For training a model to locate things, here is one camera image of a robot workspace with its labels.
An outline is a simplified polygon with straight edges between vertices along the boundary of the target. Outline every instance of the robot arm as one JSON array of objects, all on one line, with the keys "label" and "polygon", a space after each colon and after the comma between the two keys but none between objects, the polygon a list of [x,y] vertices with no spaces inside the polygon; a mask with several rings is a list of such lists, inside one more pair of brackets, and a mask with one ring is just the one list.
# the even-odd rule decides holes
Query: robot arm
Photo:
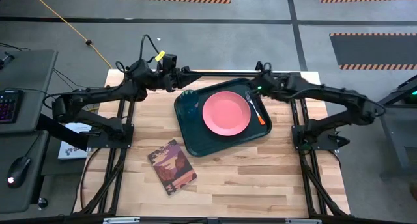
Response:
[{"label": "robot arm", "polygon": [[258,62],[256,70],[259,70],[260,73],[251,81],[251,85],[263,96],[284,102],[293,99],[313,98],[341,104],[347,108],[344,112],[321,120],[310,119],[302,132],[303,140],[306,143],[315,143],[321,133],[340,126],[372,124],[375,117],[384,114],[378,113],[381,109],[384,111],[383,106],[356,91],[311,84],[297,73],[274,75],[271,69],[265,70],[260,62]]},{"label": "robot arm", "polygon": [[124,72],[124,80],[116,87],[75,90],[64,93],[52,102],[53,118],[58,122],[81,122],[97,126],[115,138],[124,136],[121,119],[107,119],[82,110],[88,104],[97,104],[114,100],[144,101],[147,89],[155,91],[164,89],[173,92],[176,88],[183,88],[201,77],[186,66],[177,68],[177,56],[166,54],[162,64],[151,70],[148,62],[141,59],[136,61]]}]

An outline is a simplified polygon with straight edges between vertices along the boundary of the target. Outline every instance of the book cover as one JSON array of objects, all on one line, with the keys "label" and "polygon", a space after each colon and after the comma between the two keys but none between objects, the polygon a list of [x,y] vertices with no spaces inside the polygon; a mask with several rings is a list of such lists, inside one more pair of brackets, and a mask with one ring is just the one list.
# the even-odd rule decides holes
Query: book cover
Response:
[{"label": "book cover", "polygon": [[148,155],[168,195],[174,194],[197,178],[190,162],[175,140]]},{"label": "book cover", "polygon": [[[80,133],[80,132],[88,132],[91,130],[91,126],[83,123],[68,123],[65,125],[68,129],[72,130],[73,132]],[[68,160],[68,159],[80,159],[86,158],[87,152],[90,151],[90,148],[87,148],[87,151],[83,151],[76,147],[69,145],[67,142],[62,141],[61,147],[59,148],[58,159],[60,160]]]}]

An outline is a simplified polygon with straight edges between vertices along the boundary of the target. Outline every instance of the wooden table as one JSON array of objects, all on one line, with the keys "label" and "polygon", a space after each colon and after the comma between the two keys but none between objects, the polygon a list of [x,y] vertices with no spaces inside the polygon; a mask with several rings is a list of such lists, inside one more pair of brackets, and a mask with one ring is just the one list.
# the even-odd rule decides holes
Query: wooden table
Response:
[{"label": "wooden table", "polygon": [[[311,83],[320,83],[317,72],[301,74]],[[123,74],[118,70],[110,70],[106,85],[118,85],[122,78]],[[233,78],[202,77],[186,89],[200,89]],[[288,104],[263,98],[273,123],[272,131],[267,136],[196,158],[184,148],[174,112],[173,103],[181,91],[148,93],[147,99],[138,102],[135,108],[135,133],[124,166],[118,216],[308,216],[300,160],[291,139],[293,118]],[[306,101],[310,118],[321,119],[327,116],[324,102],[312,99]],[[118,101],[100,104],[99,114],[115,117],[118,106]],[[147,155],[172,139],[180,143],[198,177],[168,197]],[[87,170],[83,189],[85,203],[103,183],[108,154],[109,150],[101,150]],[[349,213],[338,161],[327,151],[317,151],[317,159],[323,186],[340,208]],[[311,190],[316,210],[319,210],[317,192]],[[74,211],[79,209],[78,199]]]}]

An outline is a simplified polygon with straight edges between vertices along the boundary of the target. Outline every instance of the fork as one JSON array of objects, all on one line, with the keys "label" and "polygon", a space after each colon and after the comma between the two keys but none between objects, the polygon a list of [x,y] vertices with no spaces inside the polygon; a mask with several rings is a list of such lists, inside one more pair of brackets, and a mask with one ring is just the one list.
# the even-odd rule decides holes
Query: fork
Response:
[{"label": "fork", "polygon": [[249,103],[251,103],[251,105],[252,105],[253,109],[255,110],[256,115],[258,116],[259,123],[261,123],[261,125],[265,125],[265,121],[262,119],[262,117],[261,117],[261,116],[260,116],[260,114],[258,113],[258,110],[256,110],[255,104],[253,104],[253,101],[252,101],[252,99],[250,98],[250,93],[249,93],[249,91],[246,91],[246,92],[245,92],[245,95],[246,95],[246,100],[247,100]]}]

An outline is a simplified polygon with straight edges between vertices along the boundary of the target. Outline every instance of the black keyboard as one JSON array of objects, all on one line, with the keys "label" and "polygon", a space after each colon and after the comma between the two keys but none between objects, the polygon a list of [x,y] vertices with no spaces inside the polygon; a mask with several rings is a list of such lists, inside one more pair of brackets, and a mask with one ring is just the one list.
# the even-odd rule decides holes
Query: black keyboard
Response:
[{"label": "black keyboard", "polygon": [[23,91],[0,91],[0,124],[15,123],[18,118]]}]

